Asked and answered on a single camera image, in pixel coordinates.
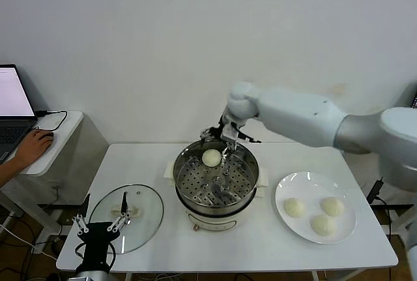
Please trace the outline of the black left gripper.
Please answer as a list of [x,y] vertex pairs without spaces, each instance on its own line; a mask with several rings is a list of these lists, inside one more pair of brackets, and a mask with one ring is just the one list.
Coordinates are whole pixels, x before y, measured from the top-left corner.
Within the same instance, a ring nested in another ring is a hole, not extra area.
[[90,194],[87,194],[78,213],[72,217],[78,227],[78,235],[82,243],[78,250],[84,248],[82,262],[78,266],[78,273],[87,271],[104,271],[109,273],[116,260],[116,250],[112,242],[130,223],[128,213],[127,192],[123,193],[120,215],[111,222],[93,222],[86,224],[85,218],[89,206]]

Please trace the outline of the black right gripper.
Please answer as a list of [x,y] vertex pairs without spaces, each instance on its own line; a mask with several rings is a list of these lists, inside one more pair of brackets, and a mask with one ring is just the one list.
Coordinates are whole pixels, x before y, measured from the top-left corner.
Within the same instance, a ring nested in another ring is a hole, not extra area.
[[[201,140],[219,140],[222,131],[238,131],[244,126],[244,120],[230,113],[223,113],[220,117],[220,127],[209,127],[201,131]],[[247,143],[261,143],[260,140],[254,139],[244,133],[238,133],[238,140]]]

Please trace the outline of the person's bare hand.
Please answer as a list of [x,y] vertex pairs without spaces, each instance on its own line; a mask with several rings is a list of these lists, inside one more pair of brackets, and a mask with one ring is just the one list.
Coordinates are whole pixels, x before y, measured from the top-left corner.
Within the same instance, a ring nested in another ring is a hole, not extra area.
[[53,140],[52,131],[34,129],[21,142],[15,158],[21,162],[23,167],[30,166],[46,152]]

